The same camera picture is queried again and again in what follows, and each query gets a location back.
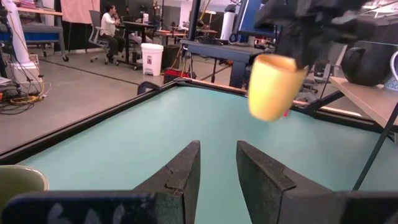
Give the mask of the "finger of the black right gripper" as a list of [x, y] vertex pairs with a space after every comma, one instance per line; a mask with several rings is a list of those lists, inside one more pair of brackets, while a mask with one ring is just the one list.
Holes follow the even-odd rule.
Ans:
[[303, 69], [314, 63], [309, 41], [301, 34], [282, 32], [277, 42], [276, 54], [293, 59], [297, 69]]

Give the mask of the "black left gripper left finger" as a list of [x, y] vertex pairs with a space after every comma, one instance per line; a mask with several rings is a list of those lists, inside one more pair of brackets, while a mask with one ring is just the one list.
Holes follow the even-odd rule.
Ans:
[[194, 223], [201, 147], [192, 141], [132, 190], [41, 191], [11, 198], [2, 223]]

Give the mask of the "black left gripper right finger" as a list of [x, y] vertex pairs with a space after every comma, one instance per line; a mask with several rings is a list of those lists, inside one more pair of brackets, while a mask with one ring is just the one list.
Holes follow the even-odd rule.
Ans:
[[246, 141], [236, 164], [253, 223], [397, 223], [397, 192], [330, 190]]

